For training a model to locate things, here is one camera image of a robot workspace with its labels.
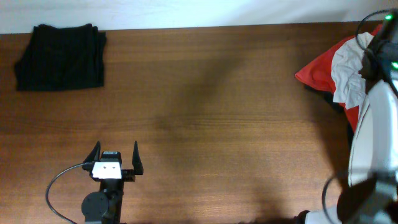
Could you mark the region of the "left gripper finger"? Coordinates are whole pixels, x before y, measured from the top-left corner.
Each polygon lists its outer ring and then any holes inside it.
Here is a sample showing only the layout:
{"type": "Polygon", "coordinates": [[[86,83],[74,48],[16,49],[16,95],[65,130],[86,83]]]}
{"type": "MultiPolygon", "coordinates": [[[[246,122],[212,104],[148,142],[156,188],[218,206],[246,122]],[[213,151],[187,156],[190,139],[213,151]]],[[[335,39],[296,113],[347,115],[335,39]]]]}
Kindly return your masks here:
{"type": "Polygon", "coordinates": [[[135,175],[143,175],[144,168],[139,155],[139,148],[137,141],[134,142],[133,154],[132,154],[132,166],[135,175]]]}
{"type": "Polygon", "coordinates": [[[84,163],[95,162],[100,159],[101,144],[99,141],[96,142],[93,150],[87,155],[84,163]]]}

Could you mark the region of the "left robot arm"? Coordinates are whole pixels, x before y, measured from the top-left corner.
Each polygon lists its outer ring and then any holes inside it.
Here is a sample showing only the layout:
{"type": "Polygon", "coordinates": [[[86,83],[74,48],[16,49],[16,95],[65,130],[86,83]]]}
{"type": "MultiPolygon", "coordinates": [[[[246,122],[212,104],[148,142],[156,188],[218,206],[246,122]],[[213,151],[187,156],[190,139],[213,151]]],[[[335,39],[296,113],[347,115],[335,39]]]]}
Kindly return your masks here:
{"type": "Polygon", "coordinates": [[[132,169],[122,168],[120,152],[102,152],[100,142],[83,163],[83,170],[99,183],[99,190],[88,194],[81,203],[85,223],[120,224],[124,184],[134,182],[137,175],[144,174],[137,143],[133,147],[132,169]]]}

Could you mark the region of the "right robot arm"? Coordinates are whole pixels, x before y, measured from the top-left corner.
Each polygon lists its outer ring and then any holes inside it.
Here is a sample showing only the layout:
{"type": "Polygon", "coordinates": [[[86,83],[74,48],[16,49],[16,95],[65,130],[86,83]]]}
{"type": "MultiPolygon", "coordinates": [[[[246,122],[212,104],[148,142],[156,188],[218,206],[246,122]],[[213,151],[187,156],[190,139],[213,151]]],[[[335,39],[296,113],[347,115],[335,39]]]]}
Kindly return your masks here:
{"type": "Polygon", "coordinates": [[[297,223],[397,222],[397,9],[373,32],[357,30],[303,67],[296,78],[330,94],[350,124],[349,166],[334,206],[304,211],[297,223]]]}

